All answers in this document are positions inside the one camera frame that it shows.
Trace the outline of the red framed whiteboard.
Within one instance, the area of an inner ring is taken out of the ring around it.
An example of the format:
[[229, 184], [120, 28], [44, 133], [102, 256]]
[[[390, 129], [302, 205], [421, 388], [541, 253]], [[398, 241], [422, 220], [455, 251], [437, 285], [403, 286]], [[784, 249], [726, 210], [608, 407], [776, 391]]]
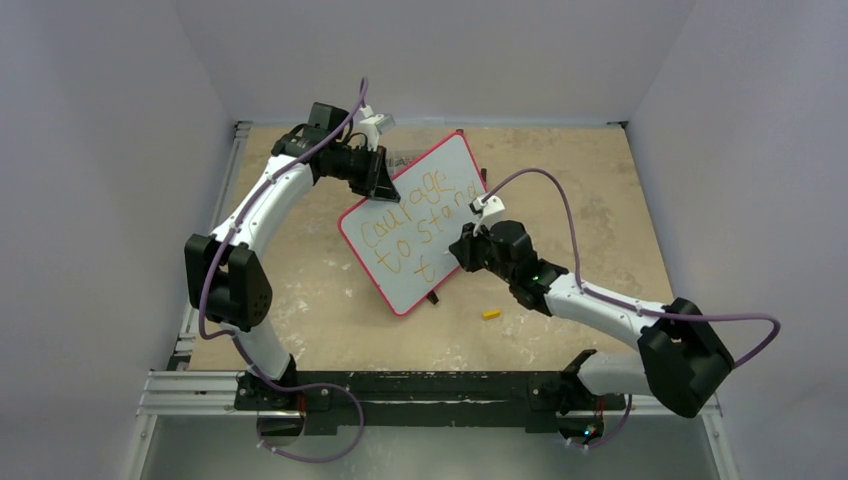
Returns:
[[404, 316], [459, 268], [448, 247], [475, 220], [469, 204], [486, 186], [461, 132], [392, 182], [399, 202], [361, 200], [339, 217], [338, 229], [389, 309]]

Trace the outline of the yellow marker cap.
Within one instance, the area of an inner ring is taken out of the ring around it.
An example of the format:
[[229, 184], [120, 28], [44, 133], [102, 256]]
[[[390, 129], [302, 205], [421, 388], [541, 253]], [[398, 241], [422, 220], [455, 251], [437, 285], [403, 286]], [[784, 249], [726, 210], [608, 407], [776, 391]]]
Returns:
[[502, 314], [501, 310], [491, 310], [491, 311], [484, 312], [481, 315], [481, 318], [483, 320], [493, 320], [493, 319], [498, 318], [501, 314]]

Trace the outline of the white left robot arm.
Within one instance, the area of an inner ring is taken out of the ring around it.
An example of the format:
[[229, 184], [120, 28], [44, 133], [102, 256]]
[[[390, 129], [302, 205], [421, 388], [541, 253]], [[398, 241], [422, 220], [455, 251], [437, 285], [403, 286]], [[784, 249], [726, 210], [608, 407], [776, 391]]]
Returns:
[[322, 178], [344, 181], [365, 199], [399, 202], [379, 142], [394, 125], [391, 115], [366, 103], [355, 112], [314, 103], [308, 120], [274, 143], [263, 173], [230, 216], [186, 241], [189, 301], [200, 336], [229, 338], [272, 408], [289, 407], [304, 388], [267, 318], [273, 292], [261, 258], [293, 206]]

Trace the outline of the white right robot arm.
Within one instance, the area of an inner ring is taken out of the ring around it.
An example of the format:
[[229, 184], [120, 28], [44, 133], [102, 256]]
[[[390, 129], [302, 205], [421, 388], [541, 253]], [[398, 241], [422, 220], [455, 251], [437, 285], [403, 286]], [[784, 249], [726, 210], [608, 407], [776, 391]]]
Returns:
[[573, 406], [605, 394], [650, 395], [693, 418], [734, 368], [729, 350], [692, 302], [642, 301], [581, 283], [575, 272], [542, 259], [520, 222], [490, 228], [467, 223], [448, 251], [463, 270], [486, 270], [503, 280], [522, 307], [576, 321], [632, 348], [579, 361], [561, 381]]

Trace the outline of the clear plastic holder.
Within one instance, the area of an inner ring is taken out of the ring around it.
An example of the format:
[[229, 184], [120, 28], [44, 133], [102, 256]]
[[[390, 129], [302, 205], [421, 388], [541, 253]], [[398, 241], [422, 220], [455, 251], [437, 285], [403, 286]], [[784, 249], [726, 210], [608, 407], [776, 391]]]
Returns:
[[391, 175], [396, 175], [421, 155], [419, 150], [391, 150], [387, 152], [385, 163]]

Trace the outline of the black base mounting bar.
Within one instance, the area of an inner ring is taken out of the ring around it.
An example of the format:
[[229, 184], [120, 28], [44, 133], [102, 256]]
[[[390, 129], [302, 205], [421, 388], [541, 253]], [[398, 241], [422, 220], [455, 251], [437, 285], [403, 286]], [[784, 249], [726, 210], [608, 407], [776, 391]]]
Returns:
[[299, 371], [280, 392], [244, 372], [234, 407], [262, 416], [291, 413], [308, 435], [341, 426], [520, 428], [527, 433], [603, 433], [603, 413], [624, 396], [597, 397], [560, 371]]

